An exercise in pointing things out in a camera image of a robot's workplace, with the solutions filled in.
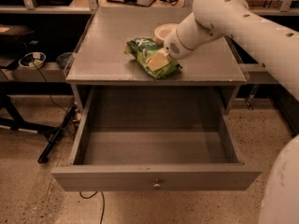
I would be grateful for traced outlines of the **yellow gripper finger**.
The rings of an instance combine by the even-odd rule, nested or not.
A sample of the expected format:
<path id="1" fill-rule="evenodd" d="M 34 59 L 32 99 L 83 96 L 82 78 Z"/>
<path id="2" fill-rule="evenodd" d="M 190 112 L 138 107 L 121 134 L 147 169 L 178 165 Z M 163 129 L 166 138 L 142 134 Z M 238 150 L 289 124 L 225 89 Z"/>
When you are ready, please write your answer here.
<path id="1" fill-rule="evenodd" d="M 170 56 L 167 52 L 157 52 L 152 58 L 147 61 L 147 65 L 151 71 L 156 71 L 165 67 L 170 61 Z"/>
<path id="2" fill-rule="evenodd" d="M 154 37 L 154 42 L 157 44 L 157 46 L 159 47 L 159 51 L 164 53 L 164 41 L 158 37 Z"/>

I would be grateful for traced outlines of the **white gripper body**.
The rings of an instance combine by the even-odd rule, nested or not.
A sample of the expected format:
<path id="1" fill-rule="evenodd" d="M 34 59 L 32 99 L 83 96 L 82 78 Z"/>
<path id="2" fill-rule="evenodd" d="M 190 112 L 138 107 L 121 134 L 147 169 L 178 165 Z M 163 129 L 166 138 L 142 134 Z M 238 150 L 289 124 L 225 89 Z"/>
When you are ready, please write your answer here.
<path id="1" fill-rule="evenodd" d="M 179 41 L 177 29 L 174 28 L 164 40 L 164 48 L 174 59 L 182 59 L 189 55 L 191 51 L 186 49 Z"/>

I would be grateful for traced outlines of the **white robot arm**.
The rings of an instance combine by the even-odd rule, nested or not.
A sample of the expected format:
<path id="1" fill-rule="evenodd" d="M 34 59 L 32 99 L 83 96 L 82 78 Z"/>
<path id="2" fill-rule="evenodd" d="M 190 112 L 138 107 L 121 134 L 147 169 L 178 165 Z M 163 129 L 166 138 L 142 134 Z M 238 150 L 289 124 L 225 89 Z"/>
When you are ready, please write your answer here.
<path id="1" fill-rule="evenodd" d="M 249 11 L 245 0 L 193 0 L 192 13 L 147 60 L 149 69 L 181 59 L 221 35 L 231 37 L 299 100 L 299 34 Z M 278 154 L 265 187 L 259 224 L 299 224 L 299 135 Z"/>

